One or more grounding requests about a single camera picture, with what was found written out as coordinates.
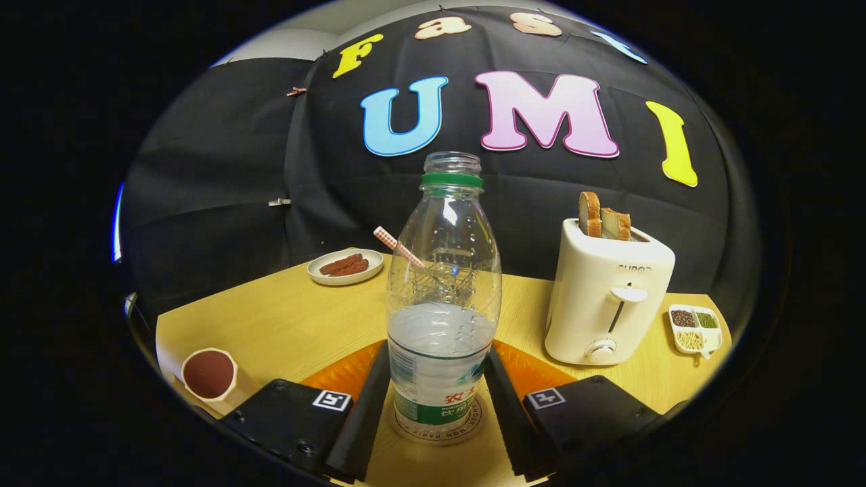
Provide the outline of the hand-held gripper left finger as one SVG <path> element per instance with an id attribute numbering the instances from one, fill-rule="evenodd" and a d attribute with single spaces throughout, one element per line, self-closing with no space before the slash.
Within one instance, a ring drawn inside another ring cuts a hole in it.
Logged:
<path id="1" fill-rule="evenodd" d="M 364 481 L 390 383 L 388 345 L 363 346 L 302 380 L 273 379 L 220 420 L 232 434 L 322 479 Z"/>

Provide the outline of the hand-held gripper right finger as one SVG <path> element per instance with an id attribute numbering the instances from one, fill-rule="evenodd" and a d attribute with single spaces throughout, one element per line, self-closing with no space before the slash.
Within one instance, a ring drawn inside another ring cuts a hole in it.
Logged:
<path id="1" fill-rule="evenodd" d="M 501 340 L 484 376 L 511 468 L 526 480 L 608 463 L 662 423 L 612 380 L 577 379 Z"/>

